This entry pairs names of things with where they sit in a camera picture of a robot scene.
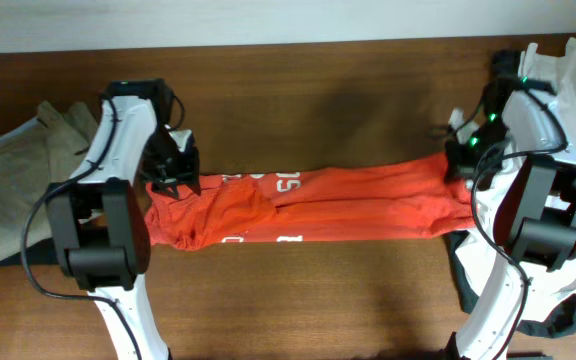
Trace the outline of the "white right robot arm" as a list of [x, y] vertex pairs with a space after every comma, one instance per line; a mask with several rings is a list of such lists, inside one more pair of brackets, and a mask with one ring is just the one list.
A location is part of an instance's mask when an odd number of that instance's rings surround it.
[[516, 331], [576, 329], [576, 129], [561, 111], [556, 62], [497, 52], [476, 113], [444, 130], [443, 183], [468, 194], [471, 224], [455, 263], [474, 299], [444, 359], [503, 359]]

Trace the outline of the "orange red t-shirt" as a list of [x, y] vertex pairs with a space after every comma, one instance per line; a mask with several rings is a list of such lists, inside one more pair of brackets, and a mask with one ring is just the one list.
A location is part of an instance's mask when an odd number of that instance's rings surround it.
[[217, 244], [433, 238], [473, 227], [463, 181], [445, 182], [437, 153], [363, 168], [208, 175], [175, 198], [146, 189], [152, 244], [196, 251]]

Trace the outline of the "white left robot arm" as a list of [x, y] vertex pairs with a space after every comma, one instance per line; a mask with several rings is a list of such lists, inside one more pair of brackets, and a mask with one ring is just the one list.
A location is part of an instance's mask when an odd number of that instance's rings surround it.
[[147, 295], [150, 236], [134, 187], [144, 180], [173, 199], [181, 186], [199, 192], [194, 136], [170, 122], [180, 103], [161, 78], [110, 83], [84, 160], [40, 202], [61, 271], [97, 305], [120, 359], [171, 356]]

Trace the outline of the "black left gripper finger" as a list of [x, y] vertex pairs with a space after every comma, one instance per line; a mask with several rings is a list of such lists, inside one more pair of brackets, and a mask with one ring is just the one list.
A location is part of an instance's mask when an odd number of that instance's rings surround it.
[[200, 195], [201, 185], [200, 178], [197, 174], [190, 174], [184, 178], [184, 185], [187, 186], [194, 194]]
[[151, 183], [151, 190], [153, 193], [178, 200], [179, 199], [179, 184], [176, 181], [172, 182], [159, 182], [154, 181]]

